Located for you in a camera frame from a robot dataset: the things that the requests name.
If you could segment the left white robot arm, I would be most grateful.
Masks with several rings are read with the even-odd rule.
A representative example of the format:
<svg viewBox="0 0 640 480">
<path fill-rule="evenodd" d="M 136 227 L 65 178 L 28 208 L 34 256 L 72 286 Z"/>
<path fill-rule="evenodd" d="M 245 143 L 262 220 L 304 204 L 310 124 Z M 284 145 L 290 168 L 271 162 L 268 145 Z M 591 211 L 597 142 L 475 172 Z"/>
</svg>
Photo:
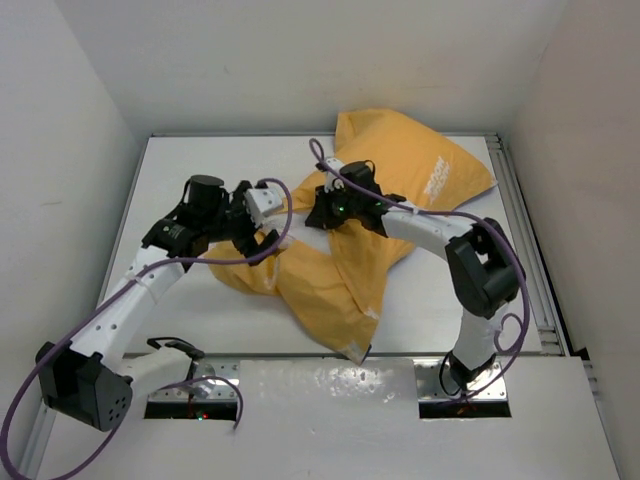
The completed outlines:
<svg viewBox="0 0 640 480">
<path fill-rule="evenodd" d="M 116 429 L 132 401 L 192 378 L 202 352 L 172 340 L 131 362 L 124 356 L 134 335 L 162 296 L 191 266 L 203 263 L 210 245 L 229 241 L 239 264 L 257 265 L 283 237 L 255 238 L 265 220 L 291 202 L 277 179 L 241 181 L 229 192 L 223 180 L 193 175 L 177 205 L 141 241 L 126 274 L 84 324 L 36 355 L 44 403 L 101 432 Z"/>
</svg>

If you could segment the white pillow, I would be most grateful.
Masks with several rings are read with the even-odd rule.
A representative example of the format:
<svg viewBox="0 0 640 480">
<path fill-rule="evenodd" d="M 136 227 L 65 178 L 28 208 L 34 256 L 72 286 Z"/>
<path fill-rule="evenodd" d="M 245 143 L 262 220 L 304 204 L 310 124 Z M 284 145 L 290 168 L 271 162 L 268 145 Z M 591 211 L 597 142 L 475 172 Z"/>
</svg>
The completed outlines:
<svg viewBox="0 0 640 480">
<path fill-rule="evenodd" d="M 276 230 L 281 235 L 287 220 L 286 213 L 274 214 L 265 219 L 260 231 L 264 234 Z M 304 245 L 324 254 L 331 253 L 328 232 L 308 227 L 305 225 L 306 216 L 302 213 L 293 213 L 291 223 L 285 239 L 280 243 L 279 248 L 284 250 L 291 247 L 295 242 Z"/>
</svg>

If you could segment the yellow blue printed pillowcase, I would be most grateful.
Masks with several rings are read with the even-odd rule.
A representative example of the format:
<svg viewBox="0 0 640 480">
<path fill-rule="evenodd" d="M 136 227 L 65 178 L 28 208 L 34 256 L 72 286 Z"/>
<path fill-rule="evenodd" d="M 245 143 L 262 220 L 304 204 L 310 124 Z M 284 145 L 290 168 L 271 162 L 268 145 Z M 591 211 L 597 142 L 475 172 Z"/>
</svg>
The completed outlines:
<svg viewBox="0 0 640 480">
<path fill-rule="evenodd" d="M 370 160 L 383 192 L 425 210 L 454 210 L 489 190 L 493 174 L 476 157 L 410 117 L 388 109 L 337 116 L 335 155 L 343 163 Z M 279 296 L 317 343 L 361 364 L 379 324 L 390 268 L 414 249 L 348 221 L 320 248 L 289 231 L 280 250 L 257 266 L 237 265 L 229 242 L 213 246 L 211 273 L 244 294 Z"/>
</svg>

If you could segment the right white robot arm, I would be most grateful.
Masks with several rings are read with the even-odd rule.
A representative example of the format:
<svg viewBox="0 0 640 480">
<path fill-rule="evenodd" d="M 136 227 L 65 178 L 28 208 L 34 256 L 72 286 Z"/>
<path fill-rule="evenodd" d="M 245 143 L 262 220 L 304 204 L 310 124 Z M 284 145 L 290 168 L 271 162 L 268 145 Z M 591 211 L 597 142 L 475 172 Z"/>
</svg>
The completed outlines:
<svg viewBox="0 0 640 480">
<path fill-rule="evenodd" d="M 400 195 L 383 194 L 374 168 L 364 161 L 344 164 L 326 158 L 316 167 L 325 180 L 315 190 L 307 225 L 332 230 L 356 220 L 370 232 L 409 242 L 447 263 L 462 306 L 449 372 L 460 388 L 467 388 L 493 364 L 500 319 L 525 283 L 499 223 L 462 212 L 427 214 Z"/>
</svg>

